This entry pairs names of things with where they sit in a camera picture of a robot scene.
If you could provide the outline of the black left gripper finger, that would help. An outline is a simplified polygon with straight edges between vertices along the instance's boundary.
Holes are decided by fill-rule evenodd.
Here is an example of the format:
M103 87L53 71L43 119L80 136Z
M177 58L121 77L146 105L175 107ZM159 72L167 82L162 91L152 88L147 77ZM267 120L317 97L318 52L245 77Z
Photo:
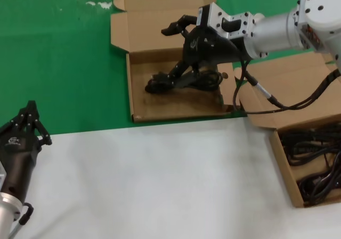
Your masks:
M1 135L8 132L20 131L25 128L31 116L32 101L28 101L27 105L21 108L17 116L10 119L3 126L1 126Z
M52 139L47 129L43 126L43 124L39 120L39 112L37 109L37 105L35 101L28 101L27 105L27 129L26 131L30 131L31 133L35 133L37 131L42 137L39 140L40 145L51 145Z

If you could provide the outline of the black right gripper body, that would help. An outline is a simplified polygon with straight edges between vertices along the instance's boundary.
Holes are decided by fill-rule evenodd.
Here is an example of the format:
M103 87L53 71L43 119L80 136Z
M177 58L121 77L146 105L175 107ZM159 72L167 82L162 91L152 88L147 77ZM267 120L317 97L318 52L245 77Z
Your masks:
M184 36L182 61L187 65L218 65L240 60L240 51L210 29L195 27Z

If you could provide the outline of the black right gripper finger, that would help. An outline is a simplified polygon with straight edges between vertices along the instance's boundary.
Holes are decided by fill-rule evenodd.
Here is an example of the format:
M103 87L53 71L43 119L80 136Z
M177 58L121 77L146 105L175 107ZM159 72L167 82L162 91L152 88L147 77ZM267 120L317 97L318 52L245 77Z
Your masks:
M197 17L191 15L183 15L177 21L170 23L170 25L161 30L161 33L165 36L172 36L181 34L186 36L188 31L186 27L189 25L195 25L197 23Z
M199 79L199 65L179 61L168 73L159 72L152 75L145 86L146 92L168 92L172 89L182 89L190 86Z

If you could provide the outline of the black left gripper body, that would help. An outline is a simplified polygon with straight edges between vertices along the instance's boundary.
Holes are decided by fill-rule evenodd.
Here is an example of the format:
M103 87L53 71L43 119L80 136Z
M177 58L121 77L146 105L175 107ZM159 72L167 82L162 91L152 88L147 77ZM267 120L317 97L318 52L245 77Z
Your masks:
M1 164L6 172L2 193L19 200L26 198L40 150L34 134L11 132L1 136Z

